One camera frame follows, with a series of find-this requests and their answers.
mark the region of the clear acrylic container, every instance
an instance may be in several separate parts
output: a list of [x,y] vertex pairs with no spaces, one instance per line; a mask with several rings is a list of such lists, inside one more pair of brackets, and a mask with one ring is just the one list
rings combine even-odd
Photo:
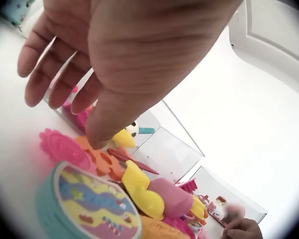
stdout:
[[219,196],[226,199],[227,203],[236,203],[244,206],[246,209],[245,218],[253,219],[257,223],[260,223],[267,215],[267,211],[264,208],[202,166],[194,173],[191,179],[195,179],[197,184],[198,189],[195,191],[195,194],[208,195],[208,200],[210,202],[213,201],[215,204],[216,209],[210,213],[214,218],[218,217],[219,220],[223,218],[223,207],[216,202]]
[[[46,102],[48,102],[49,92],[50,91],[48,91],[44,97]],[[72,102],[74,97],[75,94],[71,94],[68,100]],[[175,115],[163,102],[160,102],[160,104],[161,116],[163,115],[165,119],[169,118],[170,121],[173,122],[173,132],[177,132],[180,137],[186,138],[188,144],[195,146],[195,142],[188,135]],[[84,135],[84,132],[82,132],[74,123],[73,116],[69,115],[63,107],[60,107],[55,111],[75,131],[80,135]],[[184,143],[181,139],[162,127],[160,121],[151,110],[144,112],[136,121],[140,127],[150,127],[155,129],[154,134],[136,135],[134,137],[136,148],[127,148],[128,152],[135,160],[146,164],[159,173],[159,175],[155,175],[144,171],[151,180],[158,177],[164,177],[170,182],[176,183],[204,157],[202,152],[194,150],[191,146]]]

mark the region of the soccer ball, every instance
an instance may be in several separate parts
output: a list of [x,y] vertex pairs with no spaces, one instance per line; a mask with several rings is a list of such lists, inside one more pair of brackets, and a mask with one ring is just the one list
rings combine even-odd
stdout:
[[127,126],[125,129],[127,132],[129,132],[132,135],[132,137],[135,137],[138,134],[140,127],[138,126],[138,123],[136,121],[134,121],[132,124]]

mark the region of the child's hand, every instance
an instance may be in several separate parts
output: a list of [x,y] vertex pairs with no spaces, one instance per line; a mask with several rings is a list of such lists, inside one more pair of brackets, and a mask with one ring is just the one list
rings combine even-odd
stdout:
[[243,218],[228,224],[222,239],[262,239],[260,228],[254,220]]

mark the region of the red plastic knife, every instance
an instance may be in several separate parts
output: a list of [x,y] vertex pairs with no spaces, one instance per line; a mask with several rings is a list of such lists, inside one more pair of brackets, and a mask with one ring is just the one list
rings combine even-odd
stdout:
[[123,162],[126,162],[127,160],[132,160],[140,169],[143,169],[147,172],[150,172],[150,173],[154,173],[154,174],[157,174],[159,175],[158,172],[156,172],[155,170],[151,169],[149,166],[147,166],[146,164],[143,164],[141,162],[138,162],[136,160],[133,160],[131,159],[130,157],[127,157],[123,154],[121,154],[120,152],[112,149],[112,148],[108,148],[107,149],[107,152],[110,154],[110,155],[113,155],[115,158],[117,158],[118,160],[120,161],[123,161]]

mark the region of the yellow plastic toy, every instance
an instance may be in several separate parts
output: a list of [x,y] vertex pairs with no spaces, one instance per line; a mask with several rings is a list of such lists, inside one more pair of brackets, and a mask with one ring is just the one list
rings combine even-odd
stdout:
[[113,136],[112,140],[122,145],[123,147],[127,148],[135,148],[135,141],[132,137],[132,135],[126,131],[126,129],[122,129],[120,132],[118,132],[116,135]]
[[156,192],[147,190],[150,179],[132,160],[126,161],[126,166],[122,183],[133,202],[147,216],[162,220],[164,218],[164,200]]
[[205,205],[196,197],[194,197],[194,203],[191,208],[191,213],[195,215],[198,219],[203,220],[205,215]]

